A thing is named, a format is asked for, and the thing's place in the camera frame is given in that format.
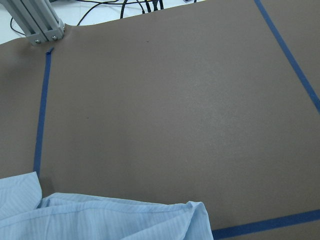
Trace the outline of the light blue button shirt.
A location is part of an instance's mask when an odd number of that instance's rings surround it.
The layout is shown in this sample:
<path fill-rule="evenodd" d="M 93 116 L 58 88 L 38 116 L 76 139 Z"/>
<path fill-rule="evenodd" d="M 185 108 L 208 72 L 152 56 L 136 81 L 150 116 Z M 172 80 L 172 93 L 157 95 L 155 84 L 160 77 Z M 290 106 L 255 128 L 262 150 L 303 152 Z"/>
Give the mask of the light blue button shirt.
<path fill-rule="evenodd" d="M 42 196 L 35 172 L 0 181 L 3 240 L 211 240 L 202 202 L 160 204 L 75 193 Z"/>

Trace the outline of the aluminium frame post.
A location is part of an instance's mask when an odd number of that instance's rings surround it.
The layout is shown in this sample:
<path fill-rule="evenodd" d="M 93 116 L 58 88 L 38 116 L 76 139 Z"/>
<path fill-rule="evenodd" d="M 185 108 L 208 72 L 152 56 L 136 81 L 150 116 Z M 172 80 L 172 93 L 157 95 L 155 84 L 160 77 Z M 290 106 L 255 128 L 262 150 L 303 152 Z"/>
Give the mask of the aluminium frame post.
<path fill-rule="evenodd" d="M 32 45 L 61 40 L 65 24 L 52 7 L 52 0 L 2 0 Z"/>

